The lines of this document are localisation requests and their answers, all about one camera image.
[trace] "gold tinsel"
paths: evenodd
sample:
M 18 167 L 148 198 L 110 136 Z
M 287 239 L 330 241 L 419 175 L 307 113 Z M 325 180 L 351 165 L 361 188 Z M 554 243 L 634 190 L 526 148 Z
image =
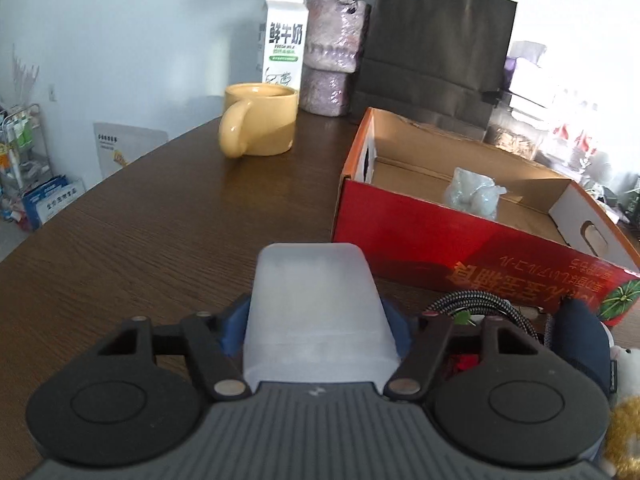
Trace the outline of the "gold tinsel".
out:
M 620 480 L 640 480 L 640 457 L 632 456 L 629 441 L 640 440 L 640 397 L 631 397 L 611 412 L 604 458 L 618 470 Z

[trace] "poster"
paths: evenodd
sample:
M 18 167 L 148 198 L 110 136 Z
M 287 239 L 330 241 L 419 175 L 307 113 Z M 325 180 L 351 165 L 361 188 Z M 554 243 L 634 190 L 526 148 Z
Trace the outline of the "poster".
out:
M 102 178 L 169 141 L 167 132 L 122 124 L 94 123 L 94 134 Z

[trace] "watermelon illustration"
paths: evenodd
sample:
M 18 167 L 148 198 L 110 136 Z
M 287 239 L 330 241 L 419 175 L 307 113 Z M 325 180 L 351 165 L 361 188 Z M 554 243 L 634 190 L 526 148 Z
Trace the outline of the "watermelon illustration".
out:
M 598 318 L 608 321 L 624 314 L 640 298 L 640 280 L 631 280 L 610 292 L 600 305 Z

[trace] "red cardboard box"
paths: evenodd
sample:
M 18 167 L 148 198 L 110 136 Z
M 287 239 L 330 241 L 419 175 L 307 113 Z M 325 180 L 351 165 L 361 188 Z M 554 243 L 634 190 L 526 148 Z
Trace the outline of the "red cardboard box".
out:
M 507 188 L 496 222 L 442 205 L 456 167 Z M 572 295 L 610 326 L 640 299 L 640 255 L 573 180 L 375 108 L 344 165 L 333 240 L 358 245 L 378 276 L 551 314 Z

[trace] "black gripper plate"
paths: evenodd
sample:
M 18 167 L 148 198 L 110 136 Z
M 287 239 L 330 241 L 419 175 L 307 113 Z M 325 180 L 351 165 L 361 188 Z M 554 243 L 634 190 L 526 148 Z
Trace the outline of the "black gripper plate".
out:
M 605 480 L 589 463 L 515 471 L 449 445 L 420 408 L 372 384 L 263 383 L 221 402 L 183 444 L 127 468 L 83 470 L 44 461 L 29 480 Z

